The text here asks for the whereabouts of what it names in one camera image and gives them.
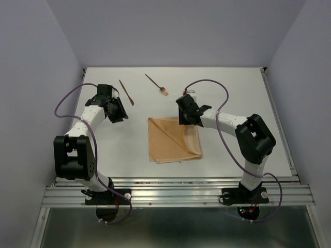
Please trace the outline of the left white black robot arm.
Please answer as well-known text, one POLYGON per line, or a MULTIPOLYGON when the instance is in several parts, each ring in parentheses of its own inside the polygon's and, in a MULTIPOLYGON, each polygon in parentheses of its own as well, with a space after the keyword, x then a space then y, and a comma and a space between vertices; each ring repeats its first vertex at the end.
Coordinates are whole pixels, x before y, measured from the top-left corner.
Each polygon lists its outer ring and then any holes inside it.
POLYGON ((94 205, 109 204, 116 198, 127 198, 115 191, 113 181, 98 170, 98 148, 95 131, 108 119, 111 123, 128 119, 119 92, 112 85, 96 85, 96 94, 87 100, 81 116, 72 115, 76 123, 53 142, 57 177, 76 181, 82 193, 94 205))

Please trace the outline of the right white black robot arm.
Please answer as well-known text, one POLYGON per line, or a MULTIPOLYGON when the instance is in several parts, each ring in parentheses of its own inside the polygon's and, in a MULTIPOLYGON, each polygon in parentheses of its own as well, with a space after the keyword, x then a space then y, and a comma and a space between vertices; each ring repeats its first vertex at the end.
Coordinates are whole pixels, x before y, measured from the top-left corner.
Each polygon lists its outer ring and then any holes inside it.
POLYGON ((243 176, 236 188, 223 189, 220 199, 224 205, 248 204, 262 198, 262 178, 265 163, 276 140, 260 115, 236 116, 215 110, 209 105, 198 106, 190 94, 176 100, 180 125, 195 125, 219 132, 227 152, 243 176), (225 142, 223 134, 236 138, 245 165, 240 165, 225 142))

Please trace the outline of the peach satin napkin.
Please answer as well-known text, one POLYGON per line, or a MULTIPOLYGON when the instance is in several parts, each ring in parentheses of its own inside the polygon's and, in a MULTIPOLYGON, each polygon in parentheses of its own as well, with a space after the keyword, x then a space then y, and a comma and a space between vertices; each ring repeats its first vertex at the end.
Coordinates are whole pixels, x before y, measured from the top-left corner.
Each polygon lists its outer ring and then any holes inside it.
POLYGON ((177 117, 148 119, 149 160, 172 163, 202 158, 198 128, 180 125, 177 117))

